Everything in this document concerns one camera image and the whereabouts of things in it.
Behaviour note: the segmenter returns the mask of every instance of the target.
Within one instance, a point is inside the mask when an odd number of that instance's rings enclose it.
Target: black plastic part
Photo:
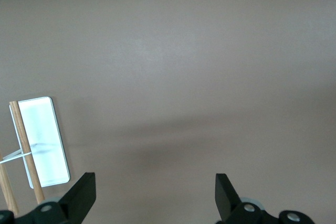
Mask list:
[[[58,203],[71,223],[80,224],[95,201],[95,174],[85,173]]]
[[[96,177],[85,173],[59,202],[46,202],[16,219],[2,210],[0,224],[81,224],[95,201]]]
[[[290,220],[287,216],[288,214],[296,214],[300,218],[300,221]],[[290,210],[282,211],[279,214],[279,220],[281,224],[301,224],[301,223],[314,224],[314,222],[307,215],[301,212],[290,211]]]
[[[250,212],[245,210],[245,205],[251,205],[254,207],[254,211]],[[225,224],[261,224],[263,213],[260,208],[251,203],[241,203],[231,213],[229,218],[225,221]]]
[[[242,203],[226,174],[216,174],[215,200],[222,219],[217,224],[314,224],[301,212],[286,210],[280,213],[278,219],[252,203]],[[246,205],[252,205],[254,211],[246,210]],[[288,218],[290,213],[297,215],[300,220]]]
[[[222,221],[242,203],[226,174],[216,174],[215,201]]]

